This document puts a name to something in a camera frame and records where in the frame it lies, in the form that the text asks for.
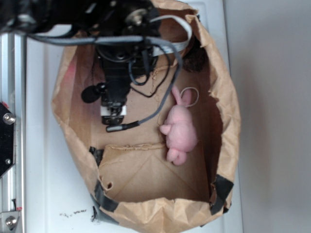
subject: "stuffed animal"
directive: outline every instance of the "stuffed animal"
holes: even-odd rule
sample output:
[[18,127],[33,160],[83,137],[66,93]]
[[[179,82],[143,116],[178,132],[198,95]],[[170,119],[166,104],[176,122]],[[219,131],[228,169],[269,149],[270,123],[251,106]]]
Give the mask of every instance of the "stuffed animal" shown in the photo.
[[187,107],[193,106],[198,101],[199,96],[197,96],[196,102],[190,105],[191,88],[195,89],[189,87],[179,93],[178,88],[173,86],[172,94],[177,105],[171,108],[164,125],[160,126],[160,131],[166,135],[166,145],[169,148],[166,159],[177,166],[185,163],[187,152],[192,151],[198,143],[192,116]]

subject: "cardboard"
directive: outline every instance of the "cardboard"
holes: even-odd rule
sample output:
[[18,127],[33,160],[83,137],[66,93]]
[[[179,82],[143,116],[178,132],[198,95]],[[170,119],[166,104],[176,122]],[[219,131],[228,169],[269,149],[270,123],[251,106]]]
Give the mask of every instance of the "cardboard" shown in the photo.
[[[118,202],[114,211],[103,207],[101,211],[138,232],[174,233],[204,225],[230,207],[231,188],[220,210],[212,215],[215,212],[215,209],[211,212],[212,208],[223,198],[217,176],[234,182],[241,118],[232,80],[215,42],[198,20],[197,11],[179,1],[152,2],[162,15],[172,14],[187,20],[208,56],[201,72],[182,70],[176,81],[180,90],[193,86],[200,93],[198,103],[189,108],[200,143],[188,154],[187,162],[174,166],[165,160],[165,137],[158,127],[175,104],[171,95],[162,111],[139,127],[106,132],[101,124],[100,101],[86,104],[81,100],[86,87],[104,81],[92,45],[65,48],[52,109],[90,194],[95,197],[95,186],[100,181],[103,195]],[[186,38],[183,29],[172,20],[164,20],[160,32],[163,38],[173,42]],[[182,56],[191,47],[192,43],[181,52]],[[154,97],[148,99],[130,92],[124,123],[143,119],[156,110],[175,65]],[[160,56],[151,79],[138,89],[151,93],[163,79],[166,68],[165,57]],[[104,149],[99,167],[89,152],[90,147]]]

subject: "screw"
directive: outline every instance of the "screw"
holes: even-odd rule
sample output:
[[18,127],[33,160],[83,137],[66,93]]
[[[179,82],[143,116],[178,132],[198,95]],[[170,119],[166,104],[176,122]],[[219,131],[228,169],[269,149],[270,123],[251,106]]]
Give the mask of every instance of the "screw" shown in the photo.
[[6,159],[6,160],[5,160],[5,163],[6,163],[6,164],[11,164],[11,162],[12,162],[12,160],[10,160],[10,159]]
[[111,7],[115,7],[116,5],[117,5],[117,1],[111,1],[111,2],[110,2],[110,6],[111,6]]
[[15,122],[15,116],[12,113],[6,113],[3,116],[3,121],[7,125],[12,125]]
[[139,26],[141,23],[142,23],[142,16],[141,15],[135,15],[133,17],[133,23],[136,25],[136,26]]
[[10,231],[16,226],[17,224],[17,220],[16,218],[14,218],[13,216],[9,216],[6,220],[5,220],[5,224],[6,226],[10,229]]

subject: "bunny ear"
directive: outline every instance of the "bunny ear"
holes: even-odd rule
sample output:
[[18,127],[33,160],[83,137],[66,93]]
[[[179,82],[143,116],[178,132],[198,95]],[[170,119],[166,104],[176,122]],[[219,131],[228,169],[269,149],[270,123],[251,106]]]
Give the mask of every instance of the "bunny ear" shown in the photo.
[[[190,104],[191,103],[191,99],[192,99],[191,98],[191,96],[192,96],[191,89],[196,91],[196,100],[192,104]],[[182,101],[183,101],[184,106],[186,108],[194,106],[199,101],[199,97],[200,97],[199,90],[196,89],[195,87],[192,87],[192,86],[186,87],[185,89],[183,89],[181,91],[180,95],[182,96]]]
[[190,89],[187,89],[187,90],[184,91],[183,96],[181,97],[181,99],[183,100],[183,105],[184,106],[190,105],[190,103],[191,103],[191,96],[192,96],[192,93],[191,93]]
[[177,105],[184,105],[183,100],[181,99],[181,96],[180,96],[180,92],[179,92],[177,86],[175,86],[175,85],[172,87],[172,94],[175,97]]

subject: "black cable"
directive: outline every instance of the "black cable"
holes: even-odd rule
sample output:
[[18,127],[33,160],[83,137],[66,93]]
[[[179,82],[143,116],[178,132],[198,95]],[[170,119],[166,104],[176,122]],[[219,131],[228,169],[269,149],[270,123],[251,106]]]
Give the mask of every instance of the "black cable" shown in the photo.
[[139,94],[141,94],[142,96],[147,97],[147,98],[151,98],[151,97],[157,92],[157,90],[159,89],[159,87],[160,87],[160,86],[164,83],[164,81],[167,79],[167,77],[168,77],[168,75],[169,75],[169,72],[170,72],[170,70],[171,70],[171,60],[170,60],[170,57],[168,56],[168,54],[165,53],[164,49],[163,49],[161,46],[158,46],[158,45],[153,45],[153,46],[159,47],[159,48],[163,51],[163,54],[165,55],[166,60],[167,60],[167,62],[168,62],[168,68],[167,68],[167,70],[166,70],[166,73],[165,73],[164,78],[163,78],[163,79],[161,80],[161,82],[156,86],[154,92],[153,92],[152,94],[150,94],[150,95],[146,95],[145,93],[143,93],[143,92],[141,92],[141,91],[138,91],[138,90],[135,89],[133,86],[131,86],[131,88],[132,88],[135,92],[137,92],[137,93],[139,93]]
[[111,126],[107,126],[106,127],[106,130],[107,132],[115,132],[115,131],[121,131],[121,130],[127,130],[127,129],[130,129],[130,128],[133,128],[133,127],[136,127],[136,126],[139,126],[141,125],[142,123],[152,119],[153,117],[155,117],[163,108],[164,106],[164,103],[168,97],[168,95],[170,94],[171,90],[172,90],[172,87],[177,79],[177,76],[179,75],[181,69],[182,69],[182,64],[183,64],[183,60],[180,56],[180,54],[178,53],[177,49],[175,48],[175,46],[169,42],[169,41],[166,41],[166,40],[163,40],[163,39],[160,39],[160,38],[156,38],[156,37],[148,37],[148,40],[150,41],[151,44],[156,44],[156,45],[164,45],[164,46],[168,46],[168,47],[171,47],[171,49],[173,50],[173,53],[175,55],[175,58],[177,60],[177,68],[176,68],[176,71],[173,75],[173,78],[171,80],[171,83],[169,85],[169,87],[167,88],[163,98],[162,98],[162,101],[159,105],[159,107],[157,108],[157,110],[152,113],[151,115],[149,115],[148,117],[142,119],[142,120],[139,120],[139,121],[135,121],[135,122],[132,122],[132,123],[129,123],[129,124],[121,124],[121,125],[111,125]]
[[137,85],[137,86],[143,86],[143,85],[145,85],[145,84],[148,82],[148,80],[149,80],[150,74],[147,74],[147,75],[146,75],[146,80],[145,80],[145,81],[139,83],[139,82],[137,82],[137,80],[136,80],[135,77],[133,76],[133,70],[132,70],[132,68],[133,68],[133,60],[129,61],[129,63],[128,63],[128,74],[129,74],[129,76],[130,76],[130,79],[131,79],[132,83],[134,83],[134,84]]

